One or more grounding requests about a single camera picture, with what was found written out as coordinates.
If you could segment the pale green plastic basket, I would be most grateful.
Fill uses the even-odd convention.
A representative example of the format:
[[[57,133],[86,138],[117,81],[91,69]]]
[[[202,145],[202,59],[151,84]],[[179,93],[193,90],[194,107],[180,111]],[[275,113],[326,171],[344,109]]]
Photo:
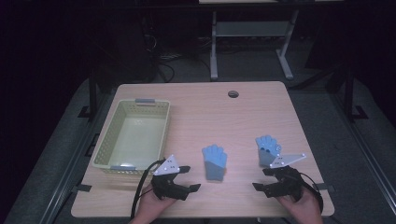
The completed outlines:
[[[98,141],[92,166],[105,173],[143,173],[163,157],[169,118],[168,101],[119,101]]]

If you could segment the person's left hand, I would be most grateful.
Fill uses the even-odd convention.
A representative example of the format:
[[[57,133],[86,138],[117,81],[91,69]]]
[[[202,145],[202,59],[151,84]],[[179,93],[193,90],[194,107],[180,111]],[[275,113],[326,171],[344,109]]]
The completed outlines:
[[[152,186],[147,185],[143,189],[137,212],[128,224],[150,224],[176,201],[173,198],[159,199],[152,191]]]

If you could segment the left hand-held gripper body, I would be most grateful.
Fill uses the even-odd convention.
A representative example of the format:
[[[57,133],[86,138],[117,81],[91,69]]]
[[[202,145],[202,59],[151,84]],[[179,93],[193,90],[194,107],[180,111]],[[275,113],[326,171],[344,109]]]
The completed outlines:
[[[159,198],[173,198],[185,201],[190,194],[189,187],[174,182],[179,175],[179,165],[174,155],[168,157],[153,173],[151,186]]]

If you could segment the aluminium floor rail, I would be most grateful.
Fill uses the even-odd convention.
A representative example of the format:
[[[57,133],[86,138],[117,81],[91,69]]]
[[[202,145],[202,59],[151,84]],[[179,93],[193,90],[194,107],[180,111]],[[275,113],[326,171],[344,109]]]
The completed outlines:
[[[44,204],[44,212],[39,218],[39,224],[53,224],[58,214],[63,210],[68,198],[73,194],[73,188],[82,180],[92,153],[91,140],[100,132],[106,112],[113,96],[97,93],[97,115],[85,117],[79,113],[90,102],[88,93],[76,93],[70,105],[61,118],[45,151],[40,157],[43,176],[50,181],[51,189],[47,190],[49,197]]]
[[[364,160],[368,164],[368,168],[372,173],[372,176],[380,188],[383,197],[385,198],[386,202],[389,205],[394,216],[396,216],[396,188],[394,188],[386,174],[384,173],[380,163],[376,160],[373,152],[371,151],[368,143],[363,138],[363,135],[359,131],[358,127],[356,126],[355,120],[358,119],[359,115],[348,115],[345,110],[344,103],[340,100],[340,98],[336,94],[331,95],[332,102],[335,104],[340,116],[344,120],[347,128],[351,132],[354,141],[359,146],[359,149],[363,155]]]

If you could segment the blue and grey glove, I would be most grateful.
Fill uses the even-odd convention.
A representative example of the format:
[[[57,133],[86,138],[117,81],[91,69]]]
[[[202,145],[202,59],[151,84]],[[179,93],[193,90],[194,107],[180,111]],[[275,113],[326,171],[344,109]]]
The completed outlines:
[[[202,149],[205,163],[205,178],[207,180],[222,181],[225,174],[228,155],[222,147],[217,145]]]
[[[258,146],[259,164],[269,167],[270,164],[280,155],[281,145],[271,135],[264,135],[255,139]]]

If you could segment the white metal frame table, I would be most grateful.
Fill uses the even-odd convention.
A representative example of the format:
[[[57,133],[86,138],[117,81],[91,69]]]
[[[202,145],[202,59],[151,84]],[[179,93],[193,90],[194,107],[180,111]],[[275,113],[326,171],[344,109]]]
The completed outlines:
[[[219,37],[282,37],[283,45],[276,50],[276,57],[286,79],[294,79],[290,70],[290,65],[286,58],[290,40],[296,26],[302,5],[328,4],[337,3],[343,0],[199,0],[202,6],[219,6],[219,7],[244,7],[269,6],[289,6],[291,7],[290,16],[285,20],[273,21],[219,21],[218,9],[212,12],[211,23],[211,50],[210,50],[210,78],[217,80],[219,78],[217,40]]]

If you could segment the person's right hand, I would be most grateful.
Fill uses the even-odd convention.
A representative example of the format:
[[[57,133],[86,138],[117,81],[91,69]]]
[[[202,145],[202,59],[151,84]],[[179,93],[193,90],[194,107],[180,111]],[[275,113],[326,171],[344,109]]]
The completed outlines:
[[[302,194],[302,198],[298,202],[294,202],[286,196],[276,197],[276,200],[299,224],[323,224],[315,195],[306,188],[302,189]]]

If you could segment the black metal post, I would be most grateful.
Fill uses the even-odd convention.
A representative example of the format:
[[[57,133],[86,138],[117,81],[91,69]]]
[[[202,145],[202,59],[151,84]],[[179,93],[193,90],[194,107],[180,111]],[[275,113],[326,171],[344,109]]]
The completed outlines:
[[[360,105],[353,105],[354,76],[350,67],[346,69],[344,113],[350,122],[356,119],[368,119],[367,114]]]
[[[89,79],[89,104],[83,106],[78,114],[80,118],[94,119],[97,112],[97,96],[96,96],[96,74],[92,70]]]

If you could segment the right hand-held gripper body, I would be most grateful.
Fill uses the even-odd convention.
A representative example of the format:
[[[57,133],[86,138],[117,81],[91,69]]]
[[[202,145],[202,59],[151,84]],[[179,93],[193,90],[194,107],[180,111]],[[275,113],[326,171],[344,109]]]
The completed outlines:
[[[302,197],[301,185],[303,184],[303,179],[300,173],[295,168],[292,168],[291,165],[305,158],[306,156],[304,153],[284,156],[279,155],[276,157],[268,168],[276,169],[274,178],[277,182],[264,186],[265,195],[268,198],[289,195],[296,201],[299,201]]]

